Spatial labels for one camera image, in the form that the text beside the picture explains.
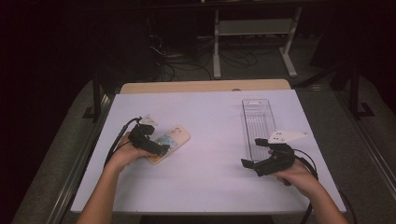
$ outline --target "wrist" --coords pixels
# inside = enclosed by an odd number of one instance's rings
[[[120,166],[116,162],[112,162],[112,160],[110,160],[108,164],[105,166],[104,172],[109,172],[113,175],[119,175],[124,168],[125,168],[124,166]]]
[[[323,186],[318,182],[315,186],[306,193],[306,197],[310,201],[314,201],[315,199],[323,198],[324,195],[327,195],[327,190],[323,188]]]

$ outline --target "phone case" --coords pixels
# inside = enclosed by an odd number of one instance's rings
[[[149,156],[148,160],[152,164],[158,164],[160,161],[165,159],[166,157],[170,156],[174,153],[177,149],[183,146],[186,142],[190,140],[190,134],[180,125],[177,125],[167,131],[163,136],[156,139],[154,142],[160,145],[169,145],[169,151],[166,155],[160,156]]]

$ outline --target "forearm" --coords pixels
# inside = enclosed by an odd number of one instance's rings
[[[77,224],[110,223],[120,171],[106,166],[93,193],[81,212]]]
[[[325,188],[319,188],[308,195],[319,224],[344,224],[347,220]]]

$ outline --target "white metal frame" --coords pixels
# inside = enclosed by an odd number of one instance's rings
[[[283,62],[288,69],[289,76],[297,77],[296,70],[289,56],[291,41],[300,19],[302,8],[297,7],[292,19],[249,20],[249,21],[220,21],[219,11],[215,15],[215,43],[213,54],[213,76],[221,79],[219,62],[219,36],[220,35],[273,35],[286,34],[288,39],[283,47],[279,48]]]

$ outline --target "floor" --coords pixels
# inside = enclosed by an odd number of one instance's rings
[[[281,36],[267,36],[263,44],[256,39],[243,39],[244,44],[228,42],[221,46],[221,79],[285,78],[291,85],[298,84],[321,71],[309,65],[318,43],[317,37],[297,36],[290,50],[290,57],[298,76],[291,78],[277,50],[283,41]],[[210,39],[203,39],[199,56],[177,57],[167,60],[164,75],[156,81],[209,80],[212,75],[211,53],[206,45]],[[367,103],[375,117],[356,121],[347,110],[348,86],[343,91],[330,89],[333,75],[313,83],[307,88],[296,89],[304,112],[317,139],[323,158],[328,164],[335,183],[345,195],[346,218],[353,223],[396,223],[396,197],[387,184],[387,177],[379,172],[367,142],[380,149],[389,169],[396,170],[394,148],[396,141],[396,119],[381,102],[373,86],[361,78],[360,101]],[[90,119],[82,119],[87,107],[92,106],[92,84],[81,90],[70,107],[64,123],[56,135],[49,153],[29,188],[13,223],[75,223],[78,214],[67,211],[73,201],[67,198],[68,180],[73,178],[78,152],[89,147],[87,139],[96,132]],[[64,197],[63,204],[58,199]],[[276,224],[299,223],[302,214],[273,216]],[[138,223],[139,216],[115,214],[113,223]],[[312,216],[307,223],[316,223]]]

